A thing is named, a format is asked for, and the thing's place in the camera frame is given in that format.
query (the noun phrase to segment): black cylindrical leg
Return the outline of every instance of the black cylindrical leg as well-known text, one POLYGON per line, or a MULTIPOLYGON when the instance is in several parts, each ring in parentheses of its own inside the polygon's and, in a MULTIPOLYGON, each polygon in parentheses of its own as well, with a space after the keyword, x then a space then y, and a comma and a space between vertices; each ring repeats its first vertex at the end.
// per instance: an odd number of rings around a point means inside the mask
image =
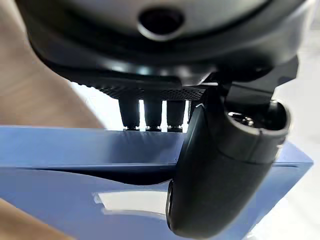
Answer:
POLYGON ((161 131, 162 101, 144 100, 144 118, 147 131, 161 131))
POLYGON ((182 132, 182 124, 184 123, 186 101, 167 101, 166 103, 166 119, 168 124, 168 132, 182 132))
POLYGON ((123 126, 127 130, 136 130, 140 124, 139 101, 119 99, 119 108, 123 126))

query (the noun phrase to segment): black plastic device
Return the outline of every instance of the black plastic device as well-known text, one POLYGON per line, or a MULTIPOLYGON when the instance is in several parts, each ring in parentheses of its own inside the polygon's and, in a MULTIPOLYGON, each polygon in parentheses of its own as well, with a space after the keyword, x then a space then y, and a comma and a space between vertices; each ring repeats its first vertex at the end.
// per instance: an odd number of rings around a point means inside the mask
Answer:
POLYGON ((272 97, 296 78, 316 1, 166 2, 16 0, 44 64, 118 99, 128 130, 145 100, 151 129, 168 101, 179 132, 191 101, 176 171, 165 175, 166 217, 175 234, 205 239, 237 217, 285 141, 290 114, 272 97))

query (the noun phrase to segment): textured grille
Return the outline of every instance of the textured grille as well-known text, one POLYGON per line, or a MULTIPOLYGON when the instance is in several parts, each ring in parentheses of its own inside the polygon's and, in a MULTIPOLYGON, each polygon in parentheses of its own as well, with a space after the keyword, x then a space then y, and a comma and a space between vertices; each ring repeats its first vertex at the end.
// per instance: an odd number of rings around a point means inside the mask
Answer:
POLYGON ((154 89, 142 89, 142 88, 128 88, 128 87, 97 87, 96 89, 109 95, 114 99, 119 98, 130 98, 143 100, 147 98, 157 99, 157 100, 173 100, 173 101, 183 101, 183 100, 199 100, 205 89, 186 87, 183 89, 170 89, 170 90, 154 90, 154 89))

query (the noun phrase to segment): wooden surface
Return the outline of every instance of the wooden surface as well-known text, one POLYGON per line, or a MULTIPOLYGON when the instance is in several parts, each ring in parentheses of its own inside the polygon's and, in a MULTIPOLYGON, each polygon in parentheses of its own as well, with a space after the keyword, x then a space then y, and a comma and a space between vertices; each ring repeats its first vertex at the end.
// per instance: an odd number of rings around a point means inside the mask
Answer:
POLYGON ((1 240, 73 240, 0 198, 1 240))
POLYGON ((11 0, 0 0, 0 125, 103 127, 67 80, 35 56, 11 0))

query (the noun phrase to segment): round hole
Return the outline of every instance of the round hole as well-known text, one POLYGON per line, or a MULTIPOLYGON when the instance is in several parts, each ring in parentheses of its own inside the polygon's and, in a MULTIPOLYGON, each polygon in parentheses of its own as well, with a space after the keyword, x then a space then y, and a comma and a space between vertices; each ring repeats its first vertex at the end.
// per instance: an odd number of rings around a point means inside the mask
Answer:
POLYGON ((177 37, 184 23, 183 15, 177 9, 152 8, 139 16, 138 30, 154 41, 168 41, 177 37))

